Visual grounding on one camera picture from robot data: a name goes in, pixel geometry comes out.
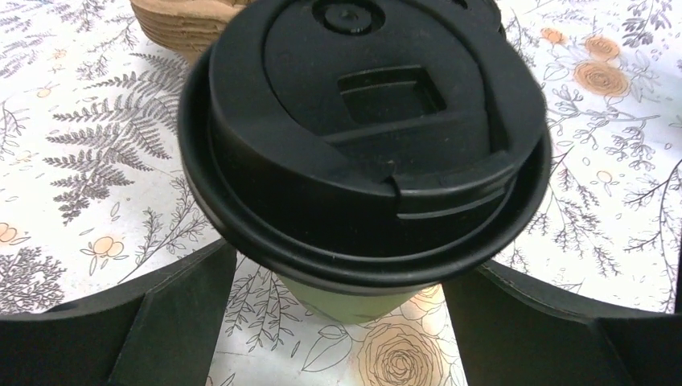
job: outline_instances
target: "black lid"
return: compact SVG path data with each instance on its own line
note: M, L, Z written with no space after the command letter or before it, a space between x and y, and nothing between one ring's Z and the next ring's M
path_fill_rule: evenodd
M546 134L544 99L468 12L442 0L240 12L195 69L208 71L214 170L193 164L207 155L185 127L203 77L180 107L186 172L218 230L270 268L338 263L341 280L355 275L344 261L435 257L485 229Z

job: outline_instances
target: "white tablecloth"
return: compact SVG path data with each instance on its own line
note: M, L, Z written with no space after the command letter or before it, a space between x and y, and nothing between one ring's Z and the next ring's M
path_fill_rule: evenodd
M495 259L588 297L671 312L682 4L499 4L547 96L555 164L535 219ZM5 1L0 31L0 312L102 291L218 237L180 170L186 64L141 33L126 0ZM466 384L438 287L387 318L341 326L242 256L207 384L274 380Z

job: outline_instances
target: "green cup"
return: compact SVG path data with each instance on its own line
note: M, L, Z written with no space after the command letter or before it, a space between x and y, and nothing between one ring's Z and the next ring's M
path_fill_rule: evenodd
M344 324L381 318L407 302L417 292L384 296L335 294L279 276L286 288L313 314Z

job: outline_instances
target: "leaf print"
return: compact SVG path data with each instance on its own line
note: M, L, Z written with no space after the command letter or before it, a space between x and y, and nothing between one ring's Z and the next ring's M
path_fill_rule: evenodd
M64 300L58 280L66 269L40 247L0 255L0 314L43 311Z
M654 42L651 31L665 30L672 25L667 12L672 10L672 0L631 0L627 6L631 18L622 23L625 34L623 46L637 48Z
M208 226L206 216L196 206L187 180L185 178L173 179L170 181L170 186L179 193L179 197L175 200L175 210L170 214L171 220L166 234L162 235L163 214L148 207L143 212L146 219L142 225L146 229L146 234L143 236L144 243L138 246L135 253L136 266L118 284L137 272L159 250L165 249L170 254L186 250L183 241L197 242L198 236L201 236L202 231Z
M562 66L559 63L554 62L547 65L547 69L544 70L543 79L550 81L562 80L566 78L570 73L571 71L568 68Z
M318 334L320 334L320 336L323 336L327 339L340 339L340 338L343 338L344 336L348 335L346 333L346 331L343 331L334 325L329 325L329 326L323 327L320 331L318 331Z
M232 383L234 381L234 378L236 376L236 373L232 373L229 377L227 377L220 386L233 386L234 384ZM206 386L213 386L213 383L209 384L208 381L206 382Z
M353 340L348 335L338 338L327 338L322 335L308 352L301 370L304 372L323 372L346 359L352 348Z
M117 31L112 37L103 40L88 50L90 54L99 54L94 60L85 60L76 69L78 79L93 80L99 76L109 73L107 52L115 47L123 47L132 50L139 43L138 37L134 34L133 26L137 25L137 19L133 14L118 15L105 21L107 24L117 24L121 30Z
M105 13L105 4L110 0L80 0L79 2L60 3L55 9L63 22L76 26L76 32L90 32L95 22Z
M299 340L298 342L296 342L296 344L294 344L294 348L291 350L291 355L289 355L290 358L293 358L294 355L296 355L296 353L298 352L298 348L300 346L301 346L301 341Z
M623 125L624 129L621 134L612 135L612 146L604 148L608 155L616 156L616 160L621 162L629 159L628 166L634 170L653 170L654 164L651 162L655 150L645 142L644 130L649 121L659 118L659 115L651 115L647 117L637 117L633 114L623 112L613 105L606 105L602 111L596 109L583 109L581 103L584 101L583 96L577 91L569 91L566 84L561 88L553 89L553 94L561 99L555 102L554 106L549 105L547 108L548 114L554 114L560 117L555 119L548 118L548 127L550 129L559 129L557 136L564 135L563 123L577 117L588 117L590 122L585 128L575 129L573 138L578 140L580 145L591 144L592 149L599 148L597 139L594 136L598 129L608 125Z
M21 114L26 112L26 109L19 109L10 111L6 107L6 101L0 105L2 111L2 126L0 126L0 161L5 161L6 156L14 156L15 149L19 144L17 140L21 137L22 132L26 126L22 124L26 117L21 117Z
M287 338L294 337L288 326L301 322L294 315L294 310L300 310L301 306L277 275L253 265L255 272L232 283L225 311L225 332L231 336L234 330L251 331L253 334L246 343L249 352L266 346L274 351L286 345Z

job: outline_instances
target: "orange flower print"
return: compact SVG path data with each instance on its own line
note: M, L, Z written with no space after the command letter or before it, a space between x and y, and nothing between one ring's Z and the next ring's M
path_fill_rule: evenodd
M94 243L88 243L88 247L81 249L80 252L92 256L90 260L90 275L95 273L95 269L99 265L103 269L109 260L123 260L128 255L121 255L125 246L120 241L115 241L112 237L100 237Z
M563 44L566 42L566 36L554 28L543 28L540 30L540 34L551 44Z
M429 335L443 331L448 319L442 287L434 285L423 289L401 306L401 312L408 320L418 321Z
M0 246L17 245L30 239L30 237L18 237L17 228L11 227L8 223L0 223Z
M51 57L52 59L62 59L66 56L66 50L64 49L55 49L55 52L52 53Z
M604 62L579 63L573 78L585 90L605 97L622 97L630 89L630 80L618 68Z
M585 41L585 49L596 60L608 61L620 55L618 44L603 36L592 36Z

